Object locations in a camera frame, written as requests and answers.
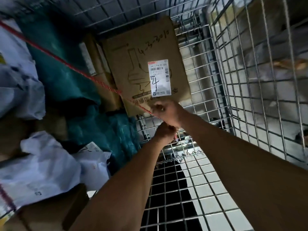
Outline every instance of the skin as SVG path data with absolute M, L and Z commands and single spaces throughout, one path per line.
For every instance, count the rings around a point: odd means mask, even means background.
M 155 136 L 90 200 L 70 231 L 139 230 L 156 160 L 174 138 L 175 127 L 185 129 L 201 147 L 254 230 L 307 230 L 308 171 L 173 101 L 156 102 L 152 112 L 164 120 Z

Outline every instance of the red rope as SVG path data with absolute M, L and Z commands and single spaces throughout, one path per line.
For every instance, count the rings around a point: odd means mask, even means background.
M 62 58 L 58 57 L 57 55 L 53 54 L 52 52 L 48 51 L 47 49 L 44 49 L 43 47 L 39 46 L 38 44 L 32 42 L 31 40 L 27 39 L 24 37 L 24 35 L 18 31 L 16 31 L 14 28 L 8 26 L 7 24 L 3 23 L 2 21 L 0 21 L 0 26 L 2 26 L 5 30 L 7 30 L 8 32 L 12 33 L 13 35 L 17 36 L 18 38 L 22 39 L 23 41 L 27 42 L 29 45 L 37 48 L 38 50 L 42 51 L 43 53 L 51 56 L 52 58 L 56 59 L 57 61 L 61 62 L 62 64 L 66 65 L 68 68 L 72 69 L 73 71 L 83 75 L 84 77 L 92 80 L 93 82 L 101 85 L 102 87 L 108 89 L 111 92 L 115 92 L 118 95 L 120 95 L 122 98 L 130 101 L 131 103 L 133 103 L 134 105 L 138 106 L 139 108 L 141 108 L 143 111 L 152 114 L 149 110 L 145 109 L 144 107 L 142 107 L 141 105 L 139 105 L 136 101 L 132 100 L 132 99 L 128 99 L 126 97 L 123 97 L 122 95 L 122 91 L 114 89 L 112 87 L 109 87 L 108 85 L 106 85 L 104 82 L 101 81 L 97 81 L 95 78 L 93 78 L 92 76 L 90 76 L 89 74 L 85 73 L 84 71 L 77 69 L 76 67 L 74 67 L 72 64 L 64 61 Z

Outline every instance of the barcode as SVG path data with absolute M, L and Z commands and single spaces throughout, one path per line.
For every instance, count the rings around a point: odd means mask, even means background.
M 169 82 L 169 68 L 165 68 L 166 82 Z
M 163 69 L 163 67 L 154 67 L 154 68 L 151 68 L 151 71 L 160 70 L 160 69 Z

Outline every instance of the white label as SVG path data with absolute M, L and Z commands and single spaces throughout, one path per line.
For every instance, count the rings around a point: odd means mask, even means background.
M 111 73 L 110 68 L 109 68 L 109 66 L 108 66 L 108 63 L 107 63 L 107 60 L 106 60 L 106 58 L 105 58 L 104 52 L 103 52 L 103 50 L 102 50 L 102 47 L 101 47 L 99 44 L 96 44 L 96 45 L 97 45 L 97 48 L 98 48 L 98 52 L 99 52 L 99 54 L 100 54 L 100 57 L 102 58 L 105 71 L 106 71 L 107 73 Z
M 90 75 L 92 75 L 92 76 L 96 75 L 96 71 L 95 71 L 94 65 L 92 63 L 90 54 L 89 54 L 89 52 L 87 50 L 86 44 L 84 42 L 80 43 L 79 44 L 79 48 L 81 49 L 81 54 L 83 56 L 84 61 L 86 62 L 86 65 L 88 67 Z
M 152 97 L 171 95 L 168 60 L 148 62 Z

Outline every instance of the white plastic mailer bag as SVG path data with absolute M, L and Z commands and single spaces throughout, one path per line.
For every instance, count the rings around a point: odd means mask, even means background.
M 80 181 L 87 186 L 87 191 L 99 190 L 110 178 L 107 160 L 111 152 L 102 151 L 94 142 L 74 154 L 81 164 Z
M 80 164 L 47 132 L 33 133 L 20 146 L 28 156 L 0 162 L 0 184 L 15 207 L 67 192 L 80 183 Z M 0 198 L 0 207 L 8 207 L 3 193 Z

